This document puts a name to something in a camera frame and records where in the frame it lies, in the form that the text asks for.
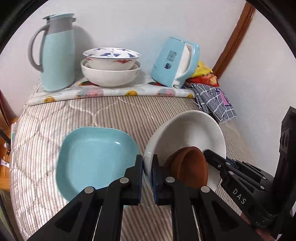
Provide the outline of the right hand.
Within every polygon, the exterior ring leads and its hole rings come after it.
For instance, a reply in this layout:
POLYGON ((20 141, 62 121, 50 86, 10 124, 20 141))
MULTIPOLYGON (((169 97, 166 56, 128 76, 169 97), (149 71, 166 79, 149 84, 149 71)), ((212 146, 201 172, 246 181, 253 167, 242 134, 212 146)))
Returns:
MULTIPOLYGON (((248 218, 244 215, 244 213, 242 212, 240 217, 249 225, 251 225, 251 222, 248 220, 248 218)), ((275 238, 273 238, 270 234, 270 232, 266 231, 266 230, 260 230, 260 229, 256 229, 255 230, 265 241, 276 241, 275 238)))

